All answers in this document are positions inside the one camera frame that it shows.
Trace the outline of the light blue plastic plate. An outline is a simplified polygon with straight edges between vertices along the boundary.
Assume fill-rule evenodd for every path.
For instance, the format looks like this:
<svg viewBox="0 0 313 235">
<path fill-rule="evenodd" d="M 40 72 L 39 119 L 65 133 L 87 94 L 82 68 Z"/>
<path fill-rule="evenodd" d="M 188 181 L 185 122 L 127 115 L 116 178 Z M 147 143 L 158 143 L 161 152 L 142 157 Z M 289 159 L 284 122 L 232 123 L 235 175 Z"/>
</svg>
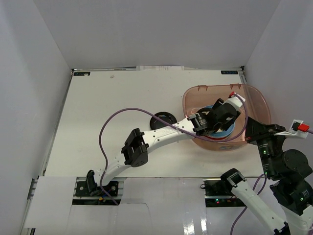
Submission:
<svg viewBox="0 0 313 235">
<path fill-rule="evenodd" d="M 198 110 L 202 119 L 206 121 L 202 136 L 211 139 L 222 139 L 228 137 L 234 129 L 237 111 L 226 105 L 209 105 Z"/>
</svg>

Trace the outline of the red teal floral plate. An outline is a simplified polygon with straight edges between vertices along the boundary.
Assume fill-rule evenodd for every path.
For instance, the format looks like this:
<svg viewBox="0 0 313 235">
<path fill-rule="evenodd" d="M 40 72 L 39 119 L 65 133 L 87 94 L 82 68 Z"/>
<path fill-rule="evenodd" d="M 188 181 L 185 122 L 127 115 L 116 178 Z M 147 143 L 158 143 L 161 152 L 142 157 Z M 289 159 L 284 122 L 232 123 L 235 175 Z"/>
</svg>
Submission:
<svg viewBox="0 0 313 235">
<path fill-rule="evenodd" d="M 196 114 L 196 127 L 195 127 L 195 132 L 197 136 L 200 137 L 206 137 L 207 139 L 211 140 L 225 140 L 230 136 L 230 134 L 233 131 L 233 127 L 230 127 L 228 129 L 228 132 L 223 134 L 223 133 L 216 133 L 218 130 L 215 130 L 205 119 L 204 116 L 201 116 L 199 114 Z"/>
</svg>

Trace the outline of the black glossy plate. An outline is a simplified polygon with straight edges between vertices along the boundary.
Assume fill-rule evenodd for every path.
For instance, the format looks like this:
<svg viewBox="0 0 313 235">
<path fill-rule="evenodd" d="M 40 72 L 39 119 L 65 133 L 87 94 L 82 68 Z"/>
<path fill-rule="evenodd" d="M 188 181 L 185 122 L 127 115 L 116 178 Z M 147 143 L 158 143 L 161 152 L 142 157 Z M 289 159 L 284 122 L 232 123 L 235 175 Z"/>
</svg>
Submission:
<svg viewBox="0 0 313 235">
<path fill-rule="evenodd" d="M 155 114 L 155 116 L 171 125 L 177 123 L 176 117 L 169 112 L 158 112 Z M 149 125 L 151 130 L 160 129 L 166 126 L 164 123 L 156 120 L 154 117 L 150 119 Z"/>
</svg>

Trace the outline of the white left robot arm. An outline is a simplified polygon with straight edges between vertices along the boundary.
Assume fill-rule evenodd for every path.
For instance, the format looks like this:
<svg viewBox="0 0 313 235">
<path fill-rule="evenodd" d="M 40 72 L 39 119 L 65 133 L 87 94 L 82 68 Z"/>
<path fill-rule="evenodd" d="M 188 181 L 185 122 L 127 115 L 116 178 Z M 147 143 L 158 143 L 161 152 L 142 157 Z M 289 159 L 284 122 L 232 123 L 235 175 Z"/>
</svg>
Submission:
<svg viewBox="0 0 313 235">
<path fill-rule="evenodd" d="M 140 167 L 148 162 L 149 153 L 174 142 L 197 138 L 210 141 L 209 135 L 226 131 L 241 114 L 239 109 L 246 107 L 240 95 L 230 95 L 227 100 L 218 99 L 211 108 L 201 108 L 183 120 L 169 124 L 157 116 L 156 120 L 165 127 L 142 132 L 136 128 L 131 131 L 120 152 L 112 160 L 105 159 L 105 167 L 99 171 L 90 170 L 86 175 L 87 190 L 91 196 L 104 192 L 114 177 L 130 167 Z"/>
</svg>

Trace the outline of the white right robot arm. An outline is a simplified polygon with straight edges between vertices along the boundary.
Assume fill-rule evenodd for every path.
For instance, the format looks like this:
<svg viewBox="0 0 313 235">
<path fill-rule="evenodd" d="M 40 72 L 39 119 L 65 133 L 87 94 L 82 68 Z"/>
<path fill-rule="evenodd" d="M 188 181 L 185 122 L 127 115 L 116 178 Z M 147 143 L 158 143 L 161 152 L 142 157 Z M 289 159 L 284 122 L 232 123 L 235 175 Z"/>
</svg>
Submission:
<svg viewBox="0 0 313 235">
<path fill-rule="evenodd" d="M 313 231 L 313 188 L 305 180 L 313 170 L 301 151 L 282 149 L 286 138 L 305 139 L 309 133 L 312 130 L 302 120 L 295 119 L 286 130 L 278 124 L 247 119 L 245 139 L 258 147 L 264 175 L 275 182 L 270 189 L 286 219 L 281 219 L 264 203 L 237 169 L 221 176 L 222 192 L 239 198 L 270 235 L 310 235 Z"/>
</svg>

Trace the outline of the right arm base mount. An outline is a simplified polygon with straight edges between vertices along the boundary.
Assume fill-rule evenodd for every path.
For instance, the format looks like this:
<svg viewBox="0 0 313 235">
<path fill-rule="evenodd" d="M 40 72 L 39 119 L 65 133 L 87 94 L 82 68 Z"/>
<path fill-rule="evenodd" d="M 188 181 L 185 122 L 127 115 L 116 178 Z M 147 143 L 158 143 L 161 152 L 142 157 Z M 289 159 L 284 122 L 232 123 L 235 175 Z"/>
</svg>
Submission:
<svg viewBox="0 0 313 235">
<path fill-rule="evenodd" d="M 233 195 L 220 179 L 204 179 L 200 188 L 204 190 L 207 208 L 241 207 L 241 200 Z"/>
</svg>

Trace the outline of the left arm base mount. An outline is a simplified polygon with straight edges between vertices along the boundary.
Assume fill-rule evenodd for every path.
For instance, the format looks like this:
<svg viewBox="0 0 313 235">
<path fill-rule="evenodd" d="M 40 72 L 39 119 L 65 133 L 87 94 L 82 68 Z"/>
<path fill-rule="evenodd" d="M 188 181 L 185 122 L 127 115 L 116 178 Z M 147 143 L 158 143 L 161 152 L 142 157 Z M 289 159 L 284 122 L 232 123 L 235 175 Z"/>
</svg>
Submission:
<svg viewBox="0 0 313 235">
<path fill-rule="evenodd" d="M 122 181 L 110 181 L 103 189 L 95 181 L 94 172 L 90 170 L 86 177 L 77 177 L 74 187 L 73 205 L 81 206 L 118 206 L 123 192 Z"/>
</svg>

